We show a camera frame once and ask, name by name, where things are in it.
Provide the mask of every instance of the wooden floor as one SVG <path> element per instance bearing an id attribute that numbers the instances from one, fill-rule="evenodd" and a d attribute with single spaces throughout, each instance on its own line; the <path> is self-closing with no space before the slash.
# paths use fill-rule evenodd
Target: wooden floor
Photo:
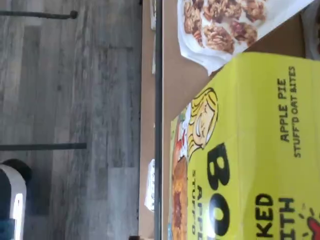
<path id="1" fill-rule="evenodd" d="M 87 150 L 0 152 L 33 170 L 25 240 L 125 240 L 138 233 L 141 6 L 138 0 L 1 0 L 0 144 L 87 142 Z"/>

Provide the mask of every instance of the wooden table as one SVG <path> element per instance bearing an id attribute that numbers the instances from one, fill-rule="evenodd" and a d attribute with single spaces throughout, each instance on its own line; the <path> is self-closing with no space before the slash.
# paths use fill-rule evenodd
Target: wooden table
<path id="1" fill-rule="evenodd" d="M 169 179 L 170 179 L 170 123 L 187 103 L 212 79 L 197 63 L 180 54 L 177 36 L 177 1 L 163 1 L 163 92 L 162 92 L 162 239 L 168 237 Z M 141 156 L 140 156 L 140 210 L 139 234 L 151 237 L 154 223 L 152 214 L 144 207 L 147 164 L 154 157 L 155 83 L 151 75 L 150 5 L 144 0 L 142 35 L 141 87 Z M 304 40 L 300 15 L 296 15 L 255 43 L 249 51 L 304 57 Z"/>

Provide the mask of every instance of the snack package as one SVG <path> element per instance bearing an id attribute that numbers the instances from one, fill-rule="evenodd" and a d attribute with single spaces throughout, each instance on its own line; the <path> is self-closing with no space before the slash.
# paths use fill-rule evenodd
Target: snack package
<path id="1" fill-rule="evenodd" d="M 155 160 L 148 165 L 148 176 L 146 182 L 146 192 L 144 205 L 151 211 L 155 211 Z"/>
<path id="2" fill-rule="evenodd" d="M 156 30 L 157 0 L 150 0 L 151 29 Z"/>
<path id="3" fill-rule="evenodd" d="M 178 0 L 181 55 L 210 75 L 312 1 Z"/>
<path id="4" fill-rule="evenodd" d="M 318 61 L 243 53 L 186 105 L 168 239 L 320 239 L 319 75 Z"/>
<path id="5" fill-rule="evenodd" d="M 302 13 L 305 54 L 320 61 L 320 0 L 315 0 Z"/>

